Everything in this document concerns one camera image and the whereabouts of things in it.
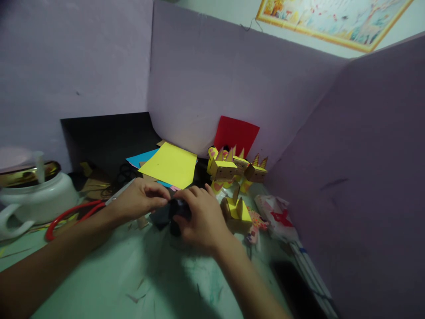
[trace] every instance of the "painting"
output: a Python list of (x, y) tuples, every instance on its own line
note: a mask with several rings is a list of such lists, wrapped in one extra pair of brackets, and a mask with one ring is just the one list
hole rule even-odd
[(373, 51), (413, 0), (262, 0), (257, 20)]

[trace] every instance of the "lavender partition board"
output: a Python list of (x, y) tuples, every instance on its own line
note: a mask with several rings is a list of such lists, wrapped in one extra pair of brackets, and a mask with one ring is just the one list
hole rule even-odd
[(351, 62), (266, 185), (344, 318), (423, 318), (425, 36)]
[(59, 119), (147, 111), (152, 8), (152, 0), (2, 1), (0, 149), (44, 151), (69, 172)]
[(201, 156), (221, 115), (260, 127), (279, 159), (348, 60), (156, 1), (148, 110), (165, 140)]

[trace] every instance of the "right hand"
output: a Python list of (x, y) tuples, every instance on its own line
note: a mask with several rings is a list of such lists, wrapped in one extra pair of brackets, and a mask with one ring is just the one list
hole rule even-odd
[(192, 186), (178, 191), (174, 198), (188, 203), (192, 219), (187, 221), (178, 215), (173, 219), (178, 223), (184, 241), (214, 255), (235, 237), (227, 228), (212, 188), (208, 184), (205, 184), (205, 188)]

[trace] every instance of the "desk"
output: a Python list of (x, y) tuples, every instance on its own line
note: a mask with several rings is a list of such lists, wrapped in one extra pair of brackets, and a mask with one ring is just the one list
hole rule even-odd
[[(262, 185), (250, 190), (253, 195), (265, 191)], [(243, 198), (256, 208), (252, 198)], [(27, 234), (7, 246), (3, 256), (29, 250), (0, 259), (0, 271), (43, 247), (44, 234)], [(261, 234), (260, 241), (261, 251), (252, 249), (252, 262), (290, 313), (269, 267), (271, 260), (290, 258), (268, 235)], [(171, 236), (168, 227), (161, 232), (153, 225), (139, 230), (131, 222), (84, 259), (32, 318), (237, 319), (242, 313), (212, 258)]]

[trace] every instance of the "hand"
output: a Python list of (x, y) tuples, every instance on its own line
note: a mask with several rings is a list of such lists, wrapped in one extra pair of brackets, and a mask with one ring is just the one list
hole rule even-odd
[(170, 199), (170, 193), (164, 186), (138, 177), (104, 210), (109, 210), (108, 215), (115, 224), (122, 225), (165, 206)]
[(234, 237), (227, 228), (212, 188), (208, 184), (205, 184), (205, 188), (206, 190), (192, 186), (178, 191), (174, 198), (183, 199), (188, 203), (192, 219), (188, 222), (187, 219), (178, 215), (175, 215), (173, 219), (178, 223), (186, 242), (215, 255)]

